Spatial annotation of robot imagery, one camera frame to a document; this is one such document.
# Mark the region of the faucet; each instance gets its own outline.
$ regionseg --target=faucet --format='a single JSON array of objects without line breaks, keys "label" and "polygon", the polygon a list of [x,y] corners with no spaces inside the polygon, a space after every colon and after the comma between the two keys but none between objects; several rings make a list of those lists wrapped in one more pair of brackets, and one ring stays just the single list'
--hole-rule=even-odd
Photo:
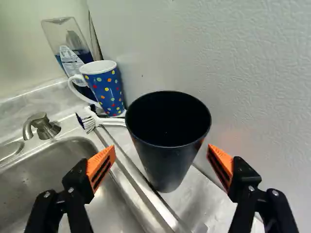
[{"label": "faucet", "polygon": [[37,133],[41,140],[51,139],[61,130],[60,126],[52,122],[50,123],[50,120],[48,119],[45,112],[39,112],[29,117],[24,123],[23,138],[25,141],[31,139],[34,136],[31,130],[31,126],[37,128]]}]

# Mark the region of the brush bristles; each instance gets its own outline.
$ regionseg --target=brush bristles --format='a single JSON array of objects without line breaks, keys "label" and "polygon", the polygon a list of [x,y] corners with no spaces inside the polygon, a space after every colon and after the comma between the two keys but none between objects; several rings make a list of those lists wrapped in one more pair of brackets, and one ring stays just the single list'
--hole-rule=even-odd
[{"label": "brush bristles", "polygon": [[76,116],[86,133],[90,133],[95,128],[96,123],[92,116],[86,113],[76,113]]}]

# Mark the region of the white brush handle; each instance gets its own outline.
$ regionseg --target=white brush handle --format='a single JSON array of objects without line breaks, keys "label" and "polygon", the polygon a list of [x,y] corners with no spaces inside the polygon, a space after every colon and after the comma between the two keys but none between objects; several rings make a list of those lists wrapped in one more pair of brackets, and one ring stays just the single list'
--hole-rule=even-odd
[{"label": "white brush handle", "polygon": [[123,124],[125,124],[125,120],[123,118],[99,118],[99,119],[96,119],[96,122],[99,125],[104,125],[107,123],[123,123]]}]

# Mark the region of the blue mug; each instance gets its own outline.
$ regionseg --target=blue mug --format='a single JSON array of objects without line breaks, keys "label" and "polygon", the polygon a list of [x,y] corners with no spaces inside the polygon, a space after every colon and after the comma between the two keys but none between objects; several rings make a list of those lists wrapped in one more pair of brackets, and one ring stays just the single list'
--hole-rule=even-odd
[{"label": "blue mug", "polygon": [[[121,73],[114,61],[102,60],[84,64],[79,68],[81,74],[68,79],[70,90],[80,99],[103,108],[110,117],[124,111]],[[84,82],[94,93],[97,102],[80,94],[73,86],[73,81]]]}]

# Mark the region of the dish brush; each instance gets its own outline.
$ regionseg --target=dish brush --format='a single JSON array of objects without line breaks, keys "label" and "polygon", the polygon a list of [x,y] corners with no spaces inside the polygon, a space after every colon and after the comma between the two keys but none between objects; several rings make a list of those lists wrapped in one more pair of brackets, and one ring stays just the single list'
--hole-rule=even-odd
[{"label": "dish brush", "polygon": [[126,127],[125,120],[123,118],[100,118],[91,110],[90,106],[77,111],[76,117],[86,133],[90,133],[99,125],[119,125]]}]

